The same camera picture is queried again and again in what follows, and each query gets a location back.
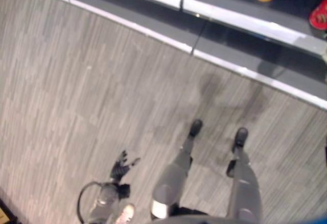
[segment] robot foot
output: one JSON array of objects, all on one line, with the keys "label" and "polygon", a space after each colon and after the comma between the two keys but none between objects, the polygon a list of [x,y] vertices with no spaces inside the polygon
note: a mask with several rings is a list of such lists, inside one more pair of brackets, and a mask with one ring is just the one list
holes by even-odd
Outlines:
[{"label": "robot foot", "polygon": [[194,122],[191,126],[191,129],[190,129],[190,132],[189,132],[189,137],[194,138],[200,132],[202,125],[203,125],[203,123],[200,119],[194,120]]},{"label": "robot foot", "polygon": [[239,148],[244,147],[244,144],[245,144],[248,134],[249,134],[249,132],[246,128],[239,128],[239,130],[237,130],[237,133],[236,133],[235,139],[234,139],[234,144],[231,149],[231,151],[233,153],[234,153],[236,147],[239,147]]}]

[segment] robot leg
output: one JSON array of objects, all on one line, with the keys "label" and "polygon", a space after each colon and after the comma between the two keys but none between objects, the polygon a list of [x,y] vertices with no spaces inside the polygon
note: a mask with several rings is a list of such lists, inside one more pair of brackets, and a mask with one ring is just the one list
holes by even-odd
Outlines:
[{"label": "robot leg", "polygon": [[201,120],[195,120],[174,161],[167,166],[154,187],[151,199],[151,218],[167,218],[178,207],[189,169],[194,137],[200,132]]},{"label": "robot leg", "polygon": [[235,159],[230,161],[227,175],[233,177],[233,187],[227,217],[260,224],[262,204],[259,184],[251,169],[249,158],[243,150],[247,135],[247,129],[240,128],[232,148]]}]

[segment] floor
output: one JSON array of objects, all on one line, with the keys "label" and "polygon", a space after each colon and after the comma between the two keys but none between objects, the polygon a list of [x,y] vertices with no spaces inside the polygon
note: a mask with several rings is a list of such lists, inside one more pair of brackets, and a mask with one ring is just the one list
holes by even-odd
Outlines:
[{"label": "floor", "polygon": [[264,222],[327,214],[325,111],[65,2],[0,0],[0,197],[23,224],[77,224],[80,189],[107,180],[124,148],[142,158],[124,181],[133,223],[146,223],[194,118],[183,206],[226,214],[230,146],[246,126]]}]

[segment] white sneaker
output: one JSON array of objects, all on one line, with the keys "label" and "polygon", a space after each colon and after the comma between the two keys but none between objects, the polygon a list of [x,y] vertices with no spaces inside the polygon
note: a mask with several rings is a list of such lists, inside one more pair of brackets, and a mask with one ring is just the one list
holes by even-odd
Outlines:
[{"label": "white sneaker", "polygon": [[132,220],[134,213],[135,206],[133,204],[126,205],[115,224],[128,224]]}]

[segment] cable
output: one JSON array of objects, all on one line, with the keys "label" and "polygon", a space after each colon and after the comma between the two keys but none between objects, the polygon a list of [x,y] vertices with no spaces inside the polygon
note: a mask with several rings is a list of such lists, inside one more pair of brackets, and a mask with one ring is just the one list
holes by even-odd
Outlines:
[{"label": "cable", "polygon": [[83,193],[85,192],[85,190],[86,190],[87,188],[93,186],[93,185],[97,185],[97,186],[99,186],[99,187],[102,186],[102,184],[99,183],[99,182],[90,182],[90,183],[86,184],[86,185],[82,188],[82,190],[81,190],[81,192],[80,192],[80,195],[79,195],[79,197],[78,197],[78,200],[77,200],[77,209],[76,209],[77,217],[78,217],[78,219],[80,220],[80,222],[81,222],[82,224],[85,224],[85,222],[84,222],[84,220],[83,220],[83,217],[82,217],[82,215],[81,215],[81,211],[80,211],[80,202],[81,202],[81,197],[82,197]]}]

